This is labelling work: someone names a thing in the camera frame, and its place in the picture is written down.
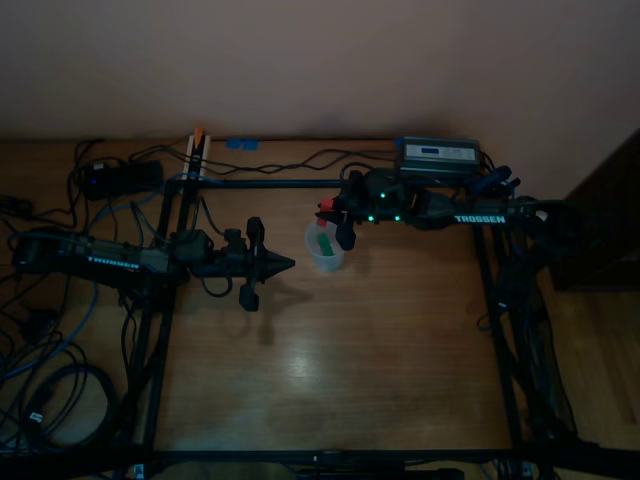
black power strip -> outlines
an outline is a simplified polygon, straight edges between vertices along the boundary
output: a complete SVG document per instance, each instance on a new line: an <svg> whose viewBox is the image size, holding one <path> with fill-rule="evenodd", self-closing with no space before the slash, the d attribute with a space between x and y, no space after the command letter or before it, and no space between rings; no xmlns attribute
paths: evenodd
<svg viewBox="0 0 640 480"><path fill-rule="evenodd" d="M89 200L105 200L159 188L163 183L158 161L109 167L106 163L82 169L84 193Z"/></svg>

black metal frame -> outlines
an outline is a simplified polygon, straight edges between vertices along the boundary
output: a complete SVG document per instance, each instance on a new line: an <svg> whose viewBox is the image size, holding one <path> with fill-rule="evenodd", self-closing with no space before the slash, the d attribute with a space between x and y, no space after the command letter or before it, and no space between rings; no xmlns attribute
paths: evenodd
<svg viewBox="0 0 640 480"><path fill-rule="evenodd" d="M190 172L196 173L199 164L190 165ZM427 186L438 186L437 183ZM187 228L190 208L196 201L200 189L247 189L247 188L339 188L339 180L232 180L220 183L210 183L198 179L176 180L169 182L165 189L159 225L157 231L166 236L173 199L178 191L182 191L182 202L177 223L177 232ZM131 365L132 378L140 379L145 369L147 347L151 332L154 311L160 310L161 324L157 344L154 350L157 368L151 378L142 442L133 439L135 418L128 418L123 432L133 446L125 449L101 449L95 454L82 455L69 452L67 454L39 457L38 468L41 471L59 472L59 478L68 478L97 471L122 469L134 464L143 464L147 472L153 472L153 465L167 465L184 461L231 461L231 462L277 462L294 465L304 465L321 473L326 467L348 467L353 469L376 468L376 466L409 465L417 462L432 462L439 460L453 460L471 463L486 463L493 459L514 461L518 474L522 476L522 462L535 463L541 478L554 478L553 468L564 468L617 478L637 478L640 471L640 452L601 448L595 444L579 440L572 435L565 424L549 410L541 401L529 370L524 365L527 357L522 344L521 331L518 322L513 321L516 311L510 311L512 331L516 346L516 355L508 346L504 329L500 320L501 312L492 300L494 278L487 255L487 245L483 228L479 225L471 226L476 253L480 265L482 283L488 308L489 322L495 348L499 378L502 387L508 427L512 441L511 449L477 449L477 450L402 450L402 451L181 451L159 452L153 450L154 438L158 423L158 413L161 401L162 383L165 363L171 335L171 324L177 289L165 288L161 295L151 291L149 286L146 293L150 298L162 298L162 305L146 305L141 319L140 333L135 346L134 358ZM496 258L500 264L507 261L503 243L503 231L492 227L492 236ZM521 418L518 413L514 381L523 390L530 412L541 415L548 425L548 438L526 442L522 434ZM32 468L29 457L18 457L5 466L14 467L13 471L27 471Z"/></svg>

pink wall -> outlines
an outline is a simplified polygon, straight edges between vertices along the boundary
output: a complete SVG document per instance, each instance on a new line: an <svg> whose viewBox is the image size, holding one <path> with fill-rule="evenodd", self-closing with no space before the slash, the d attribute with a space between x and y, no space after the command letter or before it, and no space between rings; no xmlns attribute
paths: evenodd
<svg viewBox="0 0 640 480"><path fill-rule="evenodd" d="M0 10L0 136L478 138L566 194L638 126L638 0L47 0Z"/></svg>

green object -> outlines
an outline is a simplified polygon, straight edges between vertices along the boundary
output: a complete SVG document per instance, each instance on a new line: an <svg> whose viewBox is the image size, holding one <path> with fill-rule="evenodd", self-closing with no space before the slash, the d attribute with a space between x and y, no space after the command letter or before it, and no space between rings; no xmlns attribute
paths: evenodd
<svg viewBox="0 0 640 480"><path fill-rule="evenodd" d="M318 245L320 245L320 251L324 257L333 257L333 248L331 248L331 242L326 233L318 235Z"/></svg>

blue tape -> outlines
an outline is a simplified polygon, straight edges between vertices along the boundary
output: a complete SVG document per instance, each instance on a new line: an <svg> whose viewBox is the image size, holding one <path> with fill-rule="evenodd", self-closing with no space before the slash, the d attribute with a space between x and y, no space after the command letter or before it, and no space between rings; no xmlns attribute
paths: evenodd
<svg viewBox="0 0 640 480"><path fill-rule="evenodd" d="M243 150L257 150L260 140L247 139L242 141Z"/></svg>
<svg viewBox="0 0 640 480"><path fill-rule="evenodd" d="M239 138L228 138L227 148L230 148L231 150L240 150L242 148L242 140Z"/></svg>

